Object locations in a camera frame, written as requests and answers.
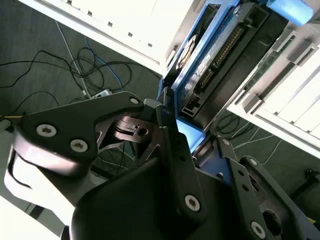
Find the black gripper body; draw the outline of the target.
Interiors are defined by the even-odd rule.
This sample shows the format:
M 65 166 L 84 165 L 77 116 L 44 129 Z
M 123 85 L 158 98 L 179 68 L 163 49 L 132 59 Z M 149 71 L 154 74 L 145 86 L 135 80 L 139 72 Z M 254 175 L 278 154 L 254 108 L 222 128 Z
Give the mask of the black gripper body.
M 200 224 L 174 210 L 168 178 L 152 159 L 87 192 L 72 216 L 72 240 L 244 240 L 232 190 L 197 171 L 207 217 Z

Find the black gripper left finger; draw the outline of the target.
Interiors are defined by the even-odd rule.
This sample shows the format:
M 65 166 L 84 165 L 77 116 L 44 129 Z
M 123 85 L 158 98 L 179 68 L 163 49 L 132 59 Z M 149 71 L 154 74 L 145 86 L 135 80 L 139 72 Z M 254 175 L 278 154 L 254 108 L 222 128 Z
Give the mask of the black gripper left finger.
M 14 194 L 52 210 L 70 226 L 81 198 L 103 184 L 94 184 L 90 176 L 98 152 L 124 141 L 138 144 L 133 169 L 160 161 L 177 215 L 191 223 L 203 222 L 203 194 L 174 112 L 127 91 L 25 116 L 13 141 Z

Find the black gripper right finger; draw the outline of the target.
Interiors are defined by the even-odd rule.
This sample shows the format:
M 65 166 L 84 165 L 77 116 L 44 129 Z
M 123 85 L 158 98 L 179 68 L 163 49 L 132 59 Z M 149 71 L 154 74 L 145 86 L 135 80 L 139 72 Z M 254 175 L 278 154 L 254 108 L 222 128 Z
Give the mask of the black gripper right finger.
M 233 146 L 215 139 L 226 161 L 243 240 L 318 240 L 320 232 L 254 158 L 237 161 Z

